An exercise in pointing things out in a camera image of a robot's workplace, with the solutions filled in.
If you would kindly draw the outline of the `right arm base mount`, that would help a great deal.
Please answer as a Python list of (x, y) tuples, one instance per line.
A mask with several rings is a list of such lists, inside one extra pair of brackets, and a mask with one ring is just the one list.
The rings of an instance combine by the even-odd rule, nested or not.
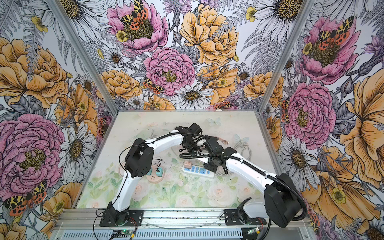
[(264, 226), (267, 220), (264, 218), (248, 217), (244, 211), (238, 209), (224, 209), (224, 221), (226, 226)]

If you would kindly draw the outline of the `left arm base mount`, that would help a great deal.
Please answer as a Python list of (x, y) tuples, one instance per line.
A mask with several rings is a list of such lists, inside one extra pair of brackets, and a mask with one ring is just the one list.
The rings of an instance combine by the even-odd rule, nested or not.
[(106, 210), (99, 223), (100, 227), (140, 227), (144, 210), (125, 210), (118, 212), (114, 209)]

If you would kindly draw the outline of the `teal charger plug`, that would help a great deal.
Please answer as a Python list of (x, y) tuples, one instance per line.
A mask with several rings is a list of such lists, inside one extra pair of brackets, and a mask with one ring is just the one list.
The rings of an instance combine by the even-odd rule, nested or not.
[(162, 167), (158, 167), (156, 170), (156, 176), (161, 178), (164, 174), (164, 169)]
[(152, 171), (153, 171), (153, 169), (152, 168), (150, 168), (150, 170), (147, 172), (147, 176), (151, 176), (152, 175)]

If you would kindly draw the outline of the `pink brown charger plug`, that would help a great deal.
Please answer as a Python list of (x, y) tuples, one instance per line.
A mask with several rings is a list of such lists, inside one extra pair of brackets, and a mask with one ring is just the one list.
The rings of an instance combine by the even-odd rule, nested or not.
[(185, 161), (184, 162), (184, 168), (191, 169), (192, 168), (192, 162), (191, 161)]

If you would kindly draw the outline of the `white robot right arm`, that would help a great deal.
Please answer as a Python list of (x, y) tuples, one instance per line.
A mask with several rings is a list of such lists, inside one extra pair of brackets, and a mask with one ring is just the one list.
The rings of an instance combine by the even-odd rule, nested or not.
[(267, 172), (235, 149), (224, 149), (214, 138), (206, 141), (197, 154), (209, 170), (222, 167), (225, 174), (233, 172), (239, 175), (263, 194), (260, 200), (248, 197), (239, 204), (237, 213), (242, 223), (265, 218), (285, 228), (290, 222), (306, 217), (308, 208), (288, 175)]

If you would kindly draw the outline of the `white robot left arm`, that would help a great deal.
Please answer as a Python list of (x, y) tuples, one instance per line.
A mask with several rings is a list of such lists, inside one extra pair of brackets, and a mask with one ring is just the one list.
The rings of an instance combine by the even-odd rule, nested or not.
[(139, 180), (151, 169), (156, 154), (181, 145), (189, 153), (197, 151), (199, 141), (210, 137), (202, 134), (196, 123), (190, 127), (176, 127), (173, 131), (150, 140), (138, 138), (129, 148), (122, 165), (125, 174), (117, 195), (108, 203), (101, 217), (101, 227), (123, 226), (130, 221), (130, 203)]

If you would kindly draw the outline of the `white blue power strip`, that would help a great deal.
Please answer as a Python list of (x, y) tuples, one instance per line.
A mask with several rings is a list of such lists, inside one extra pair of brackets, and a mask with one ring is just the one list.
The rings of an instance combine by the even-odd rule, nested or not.
[(197, 177), (203, 177), (208, 179), (213, 179), (215, 173), (209, 170), (204, 169), (203, 167), (192, 165), (190, 169), (182, 167), (182, 171), (186, 174), (191, 174)]

